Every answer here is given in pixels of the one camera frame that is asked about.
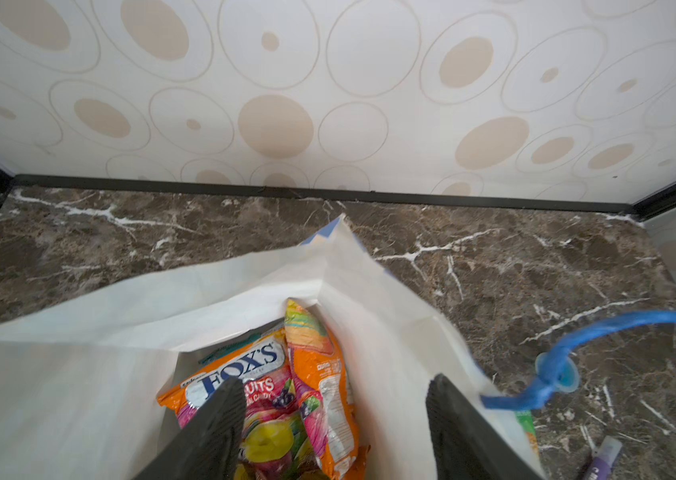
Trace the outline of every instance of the candy bag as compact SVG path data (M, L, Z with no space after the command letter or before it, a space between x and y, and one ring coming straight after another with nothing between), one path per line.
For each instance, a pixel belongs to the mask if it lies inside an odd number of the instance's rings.
M339 480L359 454L359 428L343 353L333 334L294 300L287 300L285 336L305 432L324 474ZM352 468L353 478L363 478L363 465Z
M216 352L205 367L158 398L183 428L225 379L243 381L247 408L235 480L324 478L295 401L286 351L280 323Z

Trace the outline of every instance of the blue cord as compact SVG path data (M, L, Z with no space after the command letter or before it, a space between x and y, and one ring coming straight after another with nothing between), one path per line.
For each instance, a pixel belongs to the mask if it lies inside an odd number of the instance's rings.
M482 396L485 408L503 410L535 410L542 408L556 391L556 379L564 369L567 356L585 342L614 332L642 325L676 323L676 312L659 310L626 313L611 319L595 322L576 332L568 333L554 345L538 370L537 377L516 397Z

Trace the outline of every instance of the white paper bag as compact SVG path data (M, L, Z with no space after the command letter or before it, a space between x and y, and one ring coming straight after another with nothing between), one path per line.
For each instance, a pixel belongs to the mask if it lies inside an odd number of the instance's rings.
M367 478L435 478L425 397L444 373L543 475L457 330L372 260L343 220L310 244L142 275L0 325L0 479L130 478L158 452L178 355L317 302L343 349Z

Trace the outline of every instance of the brown marble surface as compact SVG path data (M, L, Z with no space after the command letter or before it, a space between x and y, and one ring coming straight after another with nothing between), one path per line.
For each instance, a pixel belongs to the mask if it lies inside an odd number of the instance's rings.
M564 332L676 310L644 229L605 214L23 188L0 213L0 322L132 276L291 246L340 213L369 252L442 311L506 392ZM580 475L605 435L613 479L676 478L676 330L576 351L580 389L534 412L549 478Z

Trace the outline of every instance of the purple glue stick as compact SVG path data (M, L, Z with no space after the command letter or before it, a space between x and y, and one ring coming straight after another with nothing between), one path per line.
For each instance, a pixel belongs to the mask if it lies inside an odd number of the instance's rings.
M606 480L622 447L623 444L615 438L604 437L601 447L596 450L591 466L586 470L586 475L582 476L583 480Z

